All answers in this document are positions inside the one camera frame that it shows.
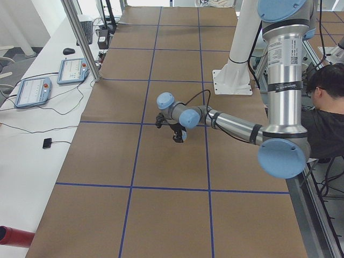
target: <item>person's back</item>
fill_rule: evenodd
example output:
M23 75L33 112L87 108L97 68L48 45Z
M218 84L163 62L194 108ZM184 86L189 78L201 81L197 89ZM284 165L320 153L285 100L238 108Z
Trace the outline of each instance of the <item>person's back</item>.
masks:
M344 64L319 69L309 80L316 109L302 111L302 125L308 131L311 157L323 159L344 155Z

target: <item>white table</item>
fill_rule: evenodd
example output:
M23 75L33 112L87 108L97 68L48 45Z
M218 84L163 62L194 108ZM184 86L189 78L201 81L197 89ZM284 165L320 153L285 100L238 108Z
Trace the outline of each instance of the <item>white table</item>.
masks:
M63 55L64 48L76 50L75 54ZM94 33L93 44L90 45L96 59L99 48ZM51 37L47 45L37 56L24 78L44 73L58 72L62 59L83 57L80 47L66 18ZM77 84L59 86L57 76L51 76L51 97L73 89ZM77 126L81 113L92 91L92 74L80 85L84 95L80 105L72 112L62 116L53 110L42 110L37 107L28 110L12 109L0 111L0 123L23 128L31 132L46 131L53 128ZM72 109L82 95L77 89L51 99L43 107L54 108L65 113ZM6 101L1 110L10 109L13 104ZM53 141L71 142L76 128L68 128L46 133L26 133L18 129L0 126L0 225L35 232L43 215L56 178L66 157L68 143L55 143L51 148L43 149L44 138ZM27 248L0 246L0 257L25 257Z

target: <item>computer mouse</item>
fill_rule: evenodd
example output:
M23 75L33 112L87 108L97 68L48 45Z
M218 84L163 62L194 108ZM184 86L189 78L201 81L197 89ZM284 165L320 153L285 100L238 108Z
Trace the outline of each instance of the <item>computer mouse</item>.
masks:
M74 54L74 53L75 53L75 49L73 49L73 48L67 47L63 50L64 55L70 55L70 54Z

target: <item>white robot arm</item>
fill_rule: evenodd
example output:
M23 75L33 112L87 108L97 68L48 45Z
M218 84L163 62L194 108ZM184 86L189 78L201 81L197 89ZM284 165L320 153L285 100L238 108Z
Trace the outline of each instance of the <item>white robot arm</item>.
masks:
M204 123L251 144L260 145L258 160L269 174L291 178L310 156L307 130L301 125L302 40L315 31L317 0L259 0L263 38L268 44L269 124L261 126L207 106L187 107L165 92L157 98L157 126L166 121L183 142L185 128Z

